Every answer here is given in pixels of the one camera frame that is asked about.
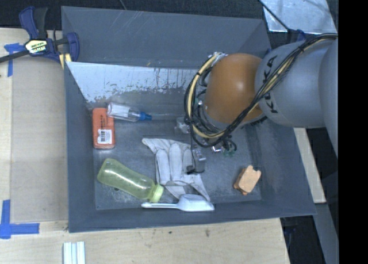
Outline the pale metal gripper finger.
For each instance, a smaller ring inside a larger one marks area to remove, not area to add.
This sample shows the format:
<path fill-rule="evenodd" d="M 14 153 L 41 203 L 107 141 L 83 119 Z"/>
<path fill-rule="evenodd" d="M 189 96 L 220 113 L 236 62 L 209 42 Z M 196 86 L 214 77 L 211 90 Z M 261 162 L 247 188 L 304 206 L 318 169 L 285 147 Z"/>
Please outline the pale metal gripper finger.
<path fill-rule="evenodd" d="M 197 172 L 203 173 L 205 171 L 206 157 L 201 149 L 197 149 Z"/>
<path fill-rule="evenodd" d="M 197 173 L 197 149 L 191 149 L 190 150 L 190 161 L 189 165 L 186 167 L 187 174 Z"/>

